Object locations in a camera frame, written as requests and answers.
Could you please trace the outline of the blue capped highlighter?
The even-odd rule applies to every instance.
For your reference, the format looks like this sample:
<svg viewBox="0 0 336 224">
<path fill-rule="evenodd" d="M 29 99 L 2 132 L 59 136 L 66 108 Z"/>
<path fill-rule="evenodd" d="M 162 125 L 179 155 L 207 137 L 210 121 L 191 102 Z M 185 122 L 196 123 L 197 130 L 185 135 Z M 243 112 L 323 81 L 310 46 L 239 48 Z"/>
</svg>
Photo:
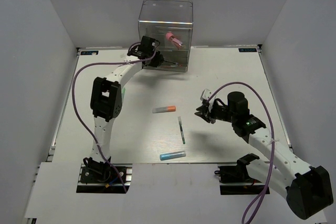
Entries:
<svg viewBox="0 0 336 224">
<path fill-rule="evenodd" d="M 166 160 L 181 158 L 181 157 L 185 157 L 185 156 L 186 156 L 186 151 L 178 151 L 178 152 L 173 152 L 173 153 L 165 153 L 165 154 L 160 154 L 160 160 L 161 161 L 166 161 Z"/>
</svg>

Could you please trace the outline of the green pen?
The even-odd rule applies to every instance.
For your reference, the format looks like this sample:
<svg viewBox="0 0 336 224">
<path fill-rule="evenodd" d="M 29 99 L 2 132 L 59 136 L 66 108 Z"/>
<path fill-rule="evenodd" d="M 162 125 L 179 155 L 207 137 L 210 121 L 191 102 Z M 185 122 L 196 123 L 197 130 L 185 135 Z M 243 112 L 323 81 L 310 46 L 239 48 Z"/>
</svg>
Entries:
<svg viewBox="0 0 336 224">
<path fill-rule="evenodd" d="M 180 128 L 182 142 L 185 145 L 185 136 L 184 136 L 184 132 L 183 132 L 182 119 L 181 119 L 180 116 L 178 116 L 177 119 L 178 119 L 178 124 L 179 124 L 179 128 Z"/>
</svg>

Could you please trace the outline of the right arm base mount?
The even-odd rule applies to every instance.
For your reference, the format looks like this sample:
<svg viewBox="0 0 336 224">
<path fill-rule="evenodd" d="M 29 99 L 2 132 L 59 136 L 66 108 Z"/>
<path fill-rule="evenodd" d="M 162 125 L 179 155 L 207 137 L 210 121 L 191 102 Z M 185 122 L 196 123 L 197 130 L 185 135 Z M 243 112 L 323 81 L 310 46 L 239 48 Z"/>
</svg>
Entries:
<svg viewBox="0 0 336 224">
<path fill-rule="evenodd" d="M 259 161 L 255 154 L 247 154 L 236 161 L 235 165 L 221 165 L 214 171 L 219 179 L 221 195 L 258 195 L 264 184 L 248 175 L 247 166 Z"/>
</svg>

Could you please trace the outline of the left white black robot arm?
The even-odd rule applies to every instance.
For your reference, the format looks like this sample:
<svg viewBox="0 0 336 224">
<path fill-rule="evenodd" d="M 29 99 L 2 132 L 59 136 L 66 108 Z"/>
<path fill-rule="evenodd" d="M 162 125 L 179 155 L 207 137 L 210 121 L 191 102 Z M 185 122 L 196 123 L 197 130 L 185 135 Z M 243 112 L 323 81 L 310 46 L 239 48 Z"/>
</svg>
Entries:
<svg viewBox="0 0 336 224">
<path fill-rule="evenodd" d="M 146 66 L 158 67 L 164 58 L 156 49 L 157 39 L 143 36 L 138 44 L 130 47 L 124 62 L 105 77 L 94 79 L 90 108 L 94 119 L 94 139 L 91 154 L 85 166 L 101 182 L 110 178 L 110 141 L 112 126 L 119 116 L 123 104 L 123 88 L 127 82 Z"/>
</svg>

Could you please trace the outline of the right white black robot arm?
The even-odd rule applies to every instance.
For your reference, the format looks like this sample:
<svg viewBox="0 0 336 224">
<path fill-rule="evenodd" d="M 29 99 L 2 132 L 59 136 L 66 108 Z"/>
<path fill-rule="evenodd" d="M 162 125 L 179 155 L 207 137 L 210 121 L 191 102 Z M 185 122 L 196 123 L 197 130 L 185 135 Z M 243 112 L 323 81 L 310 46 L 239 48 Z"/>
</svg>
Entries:
<svg viewBox="0 0 336 224">
<path fill-rule="evenodd" d="M 333 204 L 328 171 L 322 166 L 313 167 L 276 142 L 265 123 L 250 113 L 243 93 L 229 93 L 227 104 L 219 99 L 210 101 L 212 95 L 208 89 L 202 92 L 202 105 L 196 109 L 195 115 L 211 124 L 217 120 L 230 123 L 239 137 L 272 163 L 268 165 L 258 155 L 247 154 L 239 158 L 235 166 L 221 166 L 215 171 L 221 183 L 253 180 L 268 183 L 303 220 Z"/>
</svg>

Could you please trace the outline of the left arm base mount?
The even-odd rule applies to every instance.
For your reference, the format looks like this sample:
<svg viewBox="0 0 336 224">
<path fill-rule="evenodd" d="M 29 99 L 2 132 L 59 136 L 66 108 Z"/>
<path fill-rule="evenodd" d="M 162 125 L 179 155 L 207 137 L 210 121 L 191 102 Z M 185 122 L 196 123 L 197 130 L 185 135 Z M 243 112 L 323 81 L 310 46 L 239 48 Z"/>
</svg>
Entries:
<svg viewBox="0 0 336 224">
<path fill-rule="evenodd" d="M 132 165 L 115 164 L 111 167 L 92 158 L 81 164 L 76 192 L 80 194 L 125 194 L 132 179 Z"/>
</svg>

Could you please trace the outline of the pink capped marker tube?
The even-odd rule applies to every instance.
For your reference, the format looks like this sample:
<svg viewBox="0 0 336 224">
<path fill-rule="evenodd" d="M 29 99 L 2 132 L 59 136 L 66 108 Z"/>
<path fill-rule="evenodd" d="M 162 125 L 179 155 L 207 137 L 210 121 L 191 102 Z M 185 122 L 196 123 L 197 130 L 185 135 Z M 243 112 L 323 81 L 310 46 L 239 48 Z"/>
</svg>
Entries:
<svg viewBox="0 0 336 224">
<path fill-rule="evenodd" d="M 172 32 L 167 32 L 165 35 L 165 38 L 171 42 L 177 49 L 183 48 L 183 43 L 175 37 L 175 35 Z"/>
</svg>

